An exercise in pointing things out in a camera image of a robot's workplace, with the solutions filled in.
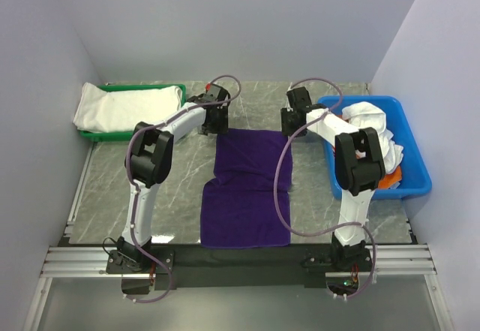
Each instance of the blue bin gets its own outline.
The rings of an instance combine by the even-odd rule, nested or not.
[[[333,106],[338,101],[338,96],[325,96],[319,103],[327,107]],[[412,130],[408,125],[401,103],[390,96],[344,96],[343,102],[333,112],[341,114],[342,109],[350,104],[367,101],[381,108],[387,115],[387,129],[393,132],[393,140],[403,146],[402,180],[395,190],[379,190],[373,195],[374,200],[400,199],[409,196],[427,194],[432,189],[432,181],[427,168],[420,155],[419,148],[413,138]],[[341,188],[335,177],[335,157],[330,143],[323,141],[323,148],[328,164],[331,191],[335,198],[341,198]]]

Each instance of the folded white towel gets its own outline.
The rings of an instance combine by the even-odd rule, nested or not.
[[[177,86],[105,92],[86,83],[73,123],[79,130],[95,133],[133,131],[141,121],[160,123],[181,105],[182,90]]]
[[[387,129],[385,112],[370,102],[358,102],[344,107],[342,118],[358,128],[375,128],[382,149],[385,171],[388,174],[393,173],[404,158],[404,148],[393,141],[394,135]]]

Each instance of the wall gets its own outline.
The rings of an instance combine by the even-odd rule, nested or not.
[[[480,0],[415,0],[373,79],[399,98],[433,182],[406,203],[458,330],[480,327]]]
[[[58,0],[0,0],[0,320],[21,329],[65,228],[88,145],[71,124],[99,82]]]
[[[108,81],[371,81],[413,0],[61,3]]]

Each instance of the purple cloth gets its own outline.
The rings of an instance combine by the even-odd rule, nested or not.
[[[215,178],[203,189],[200,239],[209,248],[285,246],[290,232],[273,202],[273,178],[287,138],[277,131],[229,129],[217,136]],[[278,201],[290,224],[288,189],[293,160],[289,149],[278,179]]]

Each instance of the white cloth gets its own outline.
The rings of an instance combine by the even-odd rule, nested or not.
[[[382,149],[385,171],[390,174],[404,158],[404,147],[393,141],[393,133],[387,129],[387,117],[379,107],[370,102],[358,102],[344,107],[342,118],[358,128],[372,127],[378,133],[380,148]]]
[[[177,86],[105,92],[86,83],[73,123],[79,130],[94,133],[133,131],[141,121],[160,123],[181,105],[182,90]]]

